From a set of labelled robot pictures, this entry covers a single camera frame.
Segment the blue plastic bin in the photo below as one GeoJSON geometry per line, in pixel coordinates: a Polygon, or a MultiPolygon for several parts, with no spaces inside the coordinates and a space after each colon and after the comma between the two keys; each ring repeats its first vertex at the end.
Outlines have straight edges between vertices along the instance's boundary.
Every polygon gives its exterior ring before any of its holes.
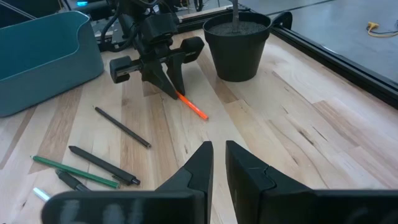
{"type": "Polygon", "coordinates": [[[104,70],[90,18],[70,11],[0,29],[0,117],[104,70]]]}

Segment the pen clip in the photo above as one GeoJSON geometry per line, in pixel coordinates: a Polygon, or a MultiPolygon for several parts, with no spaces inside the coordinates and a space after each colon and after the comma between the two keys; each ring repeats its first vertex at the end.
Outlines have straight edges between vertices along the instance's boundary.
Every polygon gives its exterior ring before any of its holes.
{"type": "Polygon", "coordinates": [[[120,181],[120,182],[126,184],[127,186],[131,185],[130,182],[125,181],[125,180],[123,180],[122,178],[120,178],[120,177],[118,177],[118,176],[116,176],[116,175],[112,175],[112,177],[115,178],[116,180],[118,180],[118,181],[120,181]]]}

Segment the green pencil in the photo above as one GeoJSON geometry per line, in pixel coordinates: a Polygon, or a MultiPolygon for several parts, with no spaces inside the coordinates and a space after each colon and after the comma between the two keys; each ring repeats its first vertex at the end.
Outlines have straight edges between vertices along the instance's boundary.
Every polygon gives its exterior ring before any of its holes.
{"type": "Polygon", "coordinates": [[[51,167],[55,167],[55,168],[67,171],[68,173],[75,174],[75,175],[78,175],[80,177],[87,178],[89,180],[93,180],[93,181],[95,181],[97,183],[107,185],[107,186],[112,187],[114,189],[118,189],[120,187],[119,183],[117,183],[115,181],[107,180],[107,179],[104,179],[102,177],[98,177],[96,175],[89,174],[87,172],[75,169],[75,168],[70,167],[70,166],[63,165],[63,164],[58,163],[58,162],[51,161],[49,159],[46,159],[46,158],[43,158],[43,157],[40,157],[40,156],[31,156],[30,158],[32,158],[36,162],[40,162],[40,163],[43,163],[43,164],[45,164],[47,166],[51,166],[51,167]]]}

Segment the black pencil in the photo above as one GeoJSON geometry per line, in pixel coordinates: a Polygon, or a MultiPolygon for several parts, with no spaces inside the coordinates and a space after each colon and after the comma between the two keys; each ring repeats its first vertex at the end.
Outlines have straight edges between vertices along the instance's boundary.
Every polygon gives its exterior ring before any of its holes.
{"type": "Polygon", "coordinates": [[[112,122],[114,125],[122,129],[126,134],[130,135],[133,137],[135,140],[139,141],[143,146],[146,148],[152,147],[149,142],[145,141],[143,138],[138,136],[136,133],[128,129],[125,125],[121,124],[119,121],[116,121],[114,118],[112,118],[109,114],[105,113],[105,111],[101,110],[98,107],[95,107],[95,110],[102,116],[104,116],[106,119],[108,119],[110,122],[112,122]]]}

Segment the black pen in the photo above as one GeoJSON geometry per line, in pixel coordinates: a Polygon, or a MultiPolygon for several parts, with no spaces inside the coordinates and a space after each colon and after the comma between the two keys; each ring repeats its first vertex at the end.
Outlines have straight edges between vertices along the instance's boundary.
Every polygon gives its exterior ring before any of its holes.
{"type": "Polygon", "coordinates": [[[55,173],[58,175],[58,178],[66,183],[73,190],[78,191],[90,191],[84,184],[82,184],[78,179],[72,177],[68,172],[57,169],[55,173]]]}
{"type": "Polygon", "coordinates": [[[95,165],[101,167],[102,169],[114,174],[112,177],[115,179],[118,179],[122,183],[126,185],[131,185],[131,184],[137,184],[139,185],[141,181],[137,179],[135,175],[129,174],[128,172],[108,163],[105,162],[104,160],[80,149],[79,147],[76,146],[69,146],[69,149],[71,152],[75,153],[76,155],[86,159],[87,161],[90,161],[94,163],[95,165]]]}

